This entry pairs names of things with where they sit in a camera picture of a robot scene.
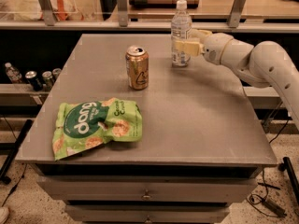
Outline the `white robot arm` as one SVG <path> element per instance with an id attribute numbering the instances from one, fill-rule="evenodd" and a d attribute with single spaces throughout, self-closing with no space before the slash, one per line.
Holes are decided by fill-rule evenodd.
<path id="1" fill-rule="evenodd" d="M 209 63 L 229 68 L 253 87 L 273 87 L 299 129 L 299 72 L 280 44 L 264 41 L 253 46 L 225 33 L 191 29 L 189 38 L 175 37 L 172 45 L 178 52 L 202 55 Z"/>

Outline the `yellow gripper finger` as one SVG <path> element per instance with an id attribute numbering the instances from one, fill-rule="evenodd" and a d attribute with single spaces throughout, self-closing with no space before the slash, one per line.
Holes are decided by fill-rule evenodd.
<path id="1" fill-rule="evenodd" d="M 200 30 L 200 29 L 192 29 L 191 30 L 191 38 L 196 38 L 200 43 L 204 43 L 205 40 L 212 35 L 211 31 L 208 30 Z"/>
<path id="2" fill-rule="evenodd" d="M 191 56 L 198 56 L 204 53 L 204 46 L 199 41 L 192 40 L 176 40 L 174 47 L 179 52 L 184 52 Z"/>

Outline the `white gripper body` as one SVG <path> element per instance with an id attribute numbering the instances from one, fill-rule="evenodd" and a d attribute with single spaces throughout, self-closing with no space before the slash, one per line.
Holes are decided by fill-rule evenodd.
<path id="1" fill-rule="evenodd" d="M 216 33 L 208 36 L 204 41 L 204 58 L 216 65 L 221 64 L 221 55 L 226 45 L 233 40 L 231 35 Z"/>

